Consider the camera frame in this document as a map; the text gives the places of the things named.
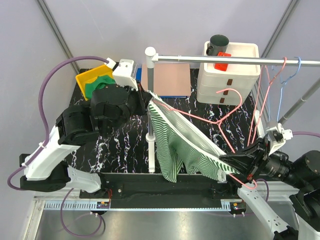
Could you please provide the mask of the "green white striped tank top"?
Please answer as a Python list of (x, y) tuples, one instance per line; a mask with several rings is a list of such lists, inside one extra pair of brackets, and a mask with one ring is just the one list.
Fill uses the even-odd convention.
[(148, 114), (155, 135), (156, 157), (163, 177), (177, 182), (185, 168), (189, 175), (200, 173), (224, 182), (228, 174), (238, 174), (234, 167), (219, 159), (225, 152), (215, 145), (194, 124), (151, 93)]

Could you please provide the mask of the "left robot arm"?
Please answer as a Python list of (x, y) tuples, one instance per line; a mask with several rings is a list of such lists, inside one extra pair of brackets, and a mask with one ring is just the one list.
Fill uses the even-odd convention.
[(94, 90), (90, 100), (65, 109), (44, 145), (30, 155), (20, 155), (20, 165), (24, 167), (20, 188), (49, 193), (69, 187), (103, 198), (108, 193), (105, 178), (98, 173), (77, 170), (64, 159), (98, 137), (111, 136), (131, 116), (145, 115), (152, 97), (141, 86), (135, 90), (108, 84)]

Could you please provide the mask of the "light blue wire hanger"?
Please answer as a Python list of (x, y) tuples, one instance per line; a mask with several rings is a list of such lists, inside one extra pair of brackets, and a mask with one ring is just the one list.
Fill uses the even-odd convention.
[[(276, 112), (276, 121), (277, 122), (280, 120), (280, 113), (281, 113), (282, 101), (283, 101), (283, 96), (284, 96), (284, 88), (286, 87), (288, 82), (299, 73), (299, 71), (301, 69), (301, 61), (302, 61), (302, 59), (299, 56), (295, 56), (295, 58), (298, 61), (298, 67), (297, 67), (295, 73), (290, 75), (285, 80), (282, 79), (282, 75), (281, 74), (279, 75), (279, 77), (280, 77), (280, 80), (279, 80), (280, 90), (279, 90), (278, 107), (277, 107), (277, 112)], [(270, 120), (272, 120), (272, 117), (271, 117), (272, 111), (271, 111), (271, 103), (270, 103), (270, 96), (269, 95), (267, 97), (267, 110), (268, 110), (268, 121), (270, 121)]]

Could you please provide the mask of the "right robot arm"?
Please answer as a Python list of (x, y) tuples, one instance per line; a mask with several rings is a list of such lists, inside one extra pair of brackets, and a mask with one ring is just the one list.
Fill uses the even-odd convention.
[[(320, 152), (311, 150), (294, 162), (286, 153), (273, 150), (266, 137), (219, 159), (233, 167), (240, 179), (227, 185), (228, 195), (241, 198), (253, 211), (272, 240), (318, 240), (320, 238)], [(260, 196), (252, 185), (265, 176), (271, 184), (271, 198), (288, 200), (298, 227), (290, 226)]]

